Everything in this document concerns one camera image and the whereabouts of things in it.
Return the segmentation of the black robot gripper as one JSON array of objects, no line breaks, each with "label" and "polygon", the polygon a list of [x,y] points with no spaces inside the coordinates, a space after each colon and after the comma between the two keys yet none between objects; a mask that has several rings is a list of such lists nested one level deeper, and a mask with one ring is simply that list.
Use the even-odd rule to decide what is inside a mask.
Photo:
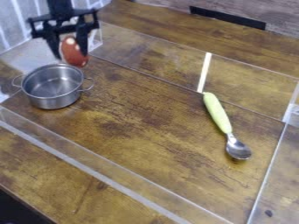
[{"label": "black robot gripper", "polygon": [[[46,0],[49,12],[37,17],[29,17],[26,19],[31,28],[31,37],[43,38],[50,48],[51,54],[55,59],[61,59],[59,55],[59,34],[75,31],[75,40],[82,55],[87,54],[87,31],[98,28],[98,10],[75,9],[71,6],[70,0]],[[75,25],[62,26],[62,23],[71,18],[77,18]],[[55,25],[51,26],[47,22],[54,21]],[[38,30],[34,27],[35,23],[42,24],[42,28]]]}]

